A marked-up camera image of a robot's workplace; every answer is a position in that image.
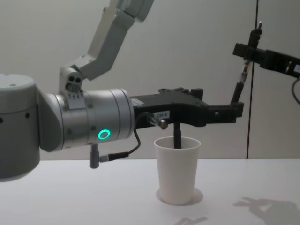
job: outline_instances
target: label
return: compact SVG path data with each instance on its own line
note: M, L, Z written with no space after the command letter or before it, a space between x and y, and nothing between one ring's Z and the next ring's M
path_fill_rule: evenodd
M144 102L142 102L141 100L139 100L137 98L132 98L131 102L132 102L133 106L141 106L144 104Z
M170 118L170 111L155 112L154 115L160 120Z
M296 65L294 72L300 73L300 65Z

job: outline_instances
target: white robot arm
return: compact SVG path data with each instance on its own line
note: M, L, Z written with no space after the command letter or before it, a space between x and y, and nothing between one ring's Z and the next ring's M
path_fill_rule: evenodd
M55 151L131 136L135 115L126 91L81 86L112 68L128 29L135 19L145 20L153 1L111 0L87 54L60 69L58 94L43 93L30 77L0 75L0 180L34 169L39 148Z

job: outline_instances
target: white wall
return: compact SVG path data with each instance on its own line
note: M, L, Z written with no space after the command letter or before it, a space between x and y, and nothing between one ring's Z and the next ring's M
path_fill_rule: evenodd
M259 0L263 22L259 48L300 58L300 1ZM250 158L300 158L300 106L291 93L295 78L255 67ZM300 98L300 85L296 88Z
M108 0L7 0L0 4L0 70L33 77L45 92L57 92L61 65L84 54ZM131 95L159 88L204 88L204 101L228 104L243 60L232 56L248 41L255 0L156 0L143 23L130 29L111 71L85 90L124 88ZM236 124L182 126L202 142L203 158L245 158L249 84L241 97L244 115ZM142 147L133 158L154 158L153 141L172 128L139 131ZM135 139L101 144L102 152L129 150ZM88 147L42 152L42 159L85 159Z

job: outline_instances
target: table surface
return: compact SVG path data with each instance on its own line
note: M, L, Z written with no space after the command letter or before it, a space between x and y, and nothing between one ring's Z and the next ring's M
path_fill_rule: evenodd
M156 160L41 161L0 183L1 225L300 225L300 160L200 159L201 202L156 197Z

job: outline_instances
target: cable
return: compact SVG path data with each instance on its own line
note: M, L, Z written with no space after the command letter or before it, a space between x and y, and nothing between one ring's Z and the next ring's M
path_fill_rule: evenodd
M135 129L133 130L134 134L135 134L135 138L137 140L137 146L135 146L131 151L129 151L129 154L135 152L140 146L141 146L141 140L139 138L139 135L137 134L137 131L136 131L136 125L138 123L138 121L143 118L143 117L152 117L153 114L150 113L150 112L142 112L141 114L139 114L137 116L137 118L135 119Z
M131 153L135 152L140 146L141 146L141 140L139 135L137 134L136 131L136 125L138 123L138 121L143 118L143 117L153 117L153 114L150 112L142 112L141 114L139 114L136 119L135 119L135 128L133 130L134 134L135 134L135 138L137 140L137 145L130 151L125 151L125 152L119 152L119 153L112 153L112 154L107 154L104 156L100 156L99 157L99 162L108 162L108 161L113 161L116 159L121 159L121 158L125 158L128 157Z
M292 96L294 97L295 101L300 105L300 100L297 98L295 94L295 86L300 81L300 77L292 83Z

